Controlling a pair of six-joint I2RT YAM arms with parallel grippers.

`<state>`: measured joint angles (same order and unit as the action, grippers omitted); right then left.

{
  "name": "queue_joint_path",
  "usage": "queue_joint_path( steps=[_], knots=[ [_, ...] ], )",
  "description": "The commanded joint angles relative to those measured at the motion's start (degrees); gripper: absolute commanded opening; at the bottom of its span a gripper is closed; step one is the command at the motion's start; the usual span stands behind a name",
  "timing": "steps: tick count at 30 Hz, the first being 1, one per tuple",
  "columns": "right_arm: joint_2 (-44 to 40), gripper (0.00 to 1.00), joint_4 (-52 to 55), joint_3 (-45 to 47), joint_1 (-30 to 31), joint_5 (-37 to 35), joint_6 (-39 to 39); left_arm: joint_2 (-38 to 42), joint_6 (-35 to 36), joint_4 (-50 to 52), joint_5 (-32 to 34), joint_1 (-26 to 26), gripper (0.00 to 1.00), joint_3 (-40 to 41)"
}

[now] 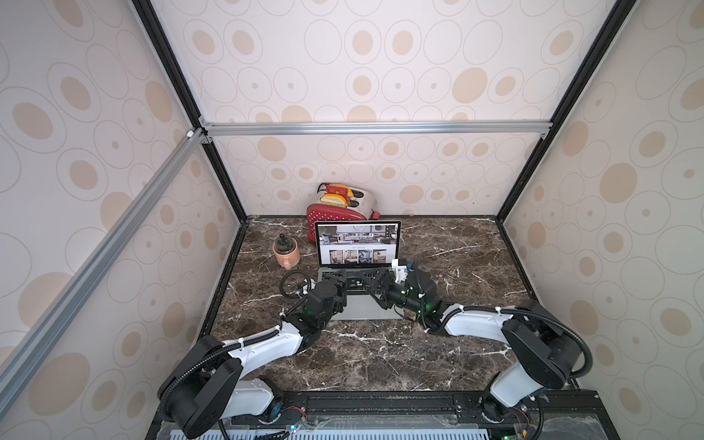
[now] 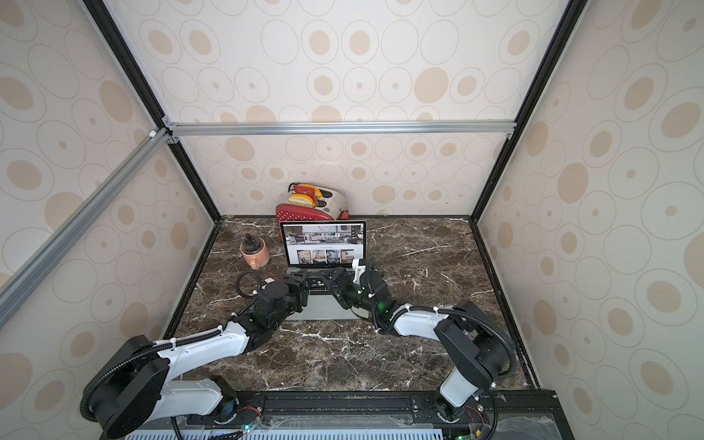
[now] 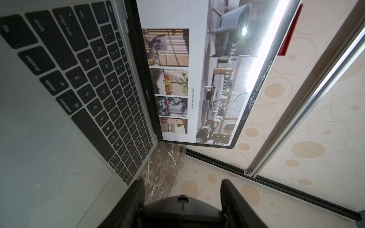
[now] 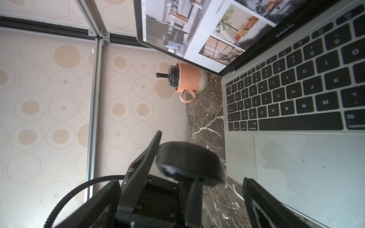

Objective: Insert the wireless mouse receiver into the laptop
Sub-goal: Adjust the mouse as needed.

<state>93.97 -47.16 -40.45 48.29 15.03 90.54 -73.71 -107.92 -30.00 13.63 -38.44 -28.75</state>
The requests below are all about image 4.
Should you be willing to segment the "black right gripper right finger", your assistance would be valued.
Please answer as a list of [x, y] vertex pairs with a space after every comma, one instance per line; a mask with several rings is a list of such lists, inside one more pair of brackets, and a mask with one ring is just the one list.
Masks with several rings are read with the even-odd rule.
[[244, 179], [242, 193], [253, 228], [309, 227], [254, 179]]

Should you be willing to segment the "black wireless mouse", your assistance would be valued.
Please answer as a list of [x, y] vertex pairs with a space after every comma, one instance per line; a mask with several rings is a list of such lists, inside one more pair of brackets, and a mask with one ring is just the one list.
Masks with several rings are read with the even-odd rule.
[[226, 181], [220, 157], [189, 142], [166, 142], [159, 146], [156, 165], [161, 173], [176, 181], [215, 187]]

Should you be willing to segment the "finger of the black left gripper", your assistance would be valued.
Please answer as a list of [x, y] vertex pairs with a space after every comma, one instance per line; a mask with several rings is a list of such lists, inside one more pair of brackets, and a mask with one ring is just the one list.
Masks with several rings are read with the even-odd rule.
[[121, 185], [118, 211], [133, 212], [139, 195], [144, 188], [155, 156], [159, 150], [162, 132], [158, 131], [144, 152], [129, 166]]
[[184, 184], [185, 194], [183, 215], [185, 226], [200, 228], [202, 226], [202, 181], [196, 179], [192, 184]]

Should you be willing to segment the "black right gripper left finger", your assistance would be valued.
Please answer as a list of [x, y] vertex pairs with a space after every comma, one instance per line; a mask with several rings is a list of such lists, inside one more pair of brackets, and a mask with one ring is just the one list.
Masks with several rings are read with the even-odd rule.
[[57, 228], [120, 228], [116, 219], [118, 202], [121, 196], [119, 179], [89, 180], [64, 196], [53, 209], [53, 221], [56, 220], [67, 203], [83, 190], [96, 184], [107, 182], [98, 193], [86, 201], [75, 212], [59, 223]]

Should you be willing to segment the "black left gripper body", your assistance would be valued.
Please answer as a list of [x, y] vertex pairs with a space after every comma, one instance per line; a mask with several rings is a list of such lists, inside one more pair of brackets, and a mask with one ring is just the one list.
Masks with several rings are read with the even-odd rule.
[[121, 228], [189, 228], [185, 226], [183, 185], [148, 175], [133, 212], [118, 211]]

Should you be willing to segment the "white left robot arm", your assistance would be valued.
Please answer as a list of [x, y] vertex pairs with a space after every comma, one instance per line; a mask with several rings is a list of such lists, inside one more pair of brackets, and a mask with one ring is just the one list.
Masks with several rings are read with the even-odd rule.
[[124, 175], [89, 180], [64, 196], [44, 223], [55, 220], [86, 188], [105, 186], [60, 224], [60, 228], [200, 228], [202, 189], [207, 176], [200, 165], [208, 151], [187, 142], [161, 143], [158, 131]]

